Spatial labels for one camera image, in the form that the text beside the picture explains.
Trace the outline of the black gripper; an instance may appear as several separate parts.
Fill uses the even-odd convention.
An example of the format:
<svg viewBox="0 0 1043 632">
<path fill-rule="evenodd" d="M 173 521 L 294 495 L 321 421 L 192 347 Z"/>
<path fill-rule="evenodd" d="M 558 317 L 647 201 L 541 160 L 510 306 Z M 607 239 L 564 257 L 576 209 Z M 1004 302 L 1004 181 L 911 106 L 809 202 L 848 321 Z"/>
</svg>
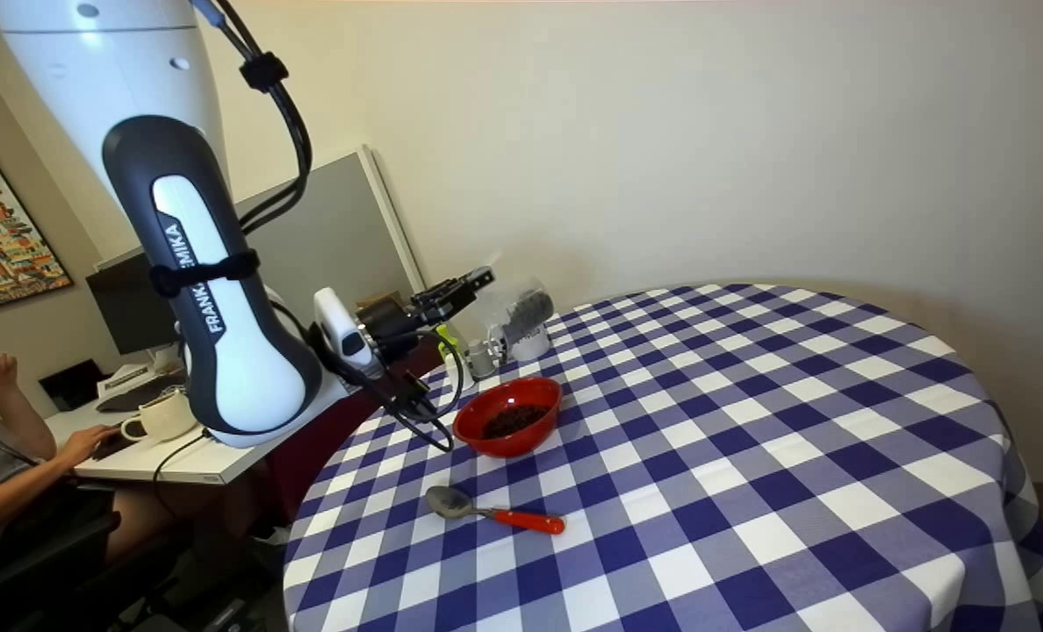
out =
<svg viewBox="0 0 1043 632">
<path fill-rule="evenodd" d="M 466 309 L 496 273 L 476 266 L 461 278 L 448 278 L 410 299 L 382 294 L 369 302 L 358 321 L 372 342 L 377 360 L 365 369 L 369 383 L 418 380 L 441 365 L 435 333 L 423 324 L 448 324 Z"/>
</svg>

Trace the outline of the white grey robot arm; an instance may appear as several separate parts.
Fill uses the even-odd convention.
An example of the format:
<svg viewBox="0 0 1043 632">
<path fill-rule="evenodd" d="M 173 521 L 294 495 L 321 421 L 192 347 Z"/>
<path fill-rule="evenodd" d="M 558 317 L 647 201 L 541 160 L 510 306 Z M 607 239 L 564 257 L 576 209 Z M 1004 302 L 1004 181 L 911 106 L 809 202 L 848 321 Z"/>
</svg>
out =
<svg viewBox="0 0 1043 632">
<path fill-rule="evenodd" d="M 189 413 L 229 445 L 257 445 L 294 427 L 324 380 L 342 380 L 448 449 L 455 435 L 435 404 L 393 360 L 470 306 L 492 273 L 427 289 L 382 324 L 362 324 L 333 290 L 317 294 L 314 324 L 290 317 L 259 282 L 249 235 L 290 215 L 307 181 L 290 179 L 255 209 L 231 202 L 202 27 L 239 53 L 239 77 L 272 97 L 294 164 L 310 167 L 314 140 L 290 65 L 231 0 L 0 0 L 9 48 L 115 196 L 175 317 Z"/>
</svg>

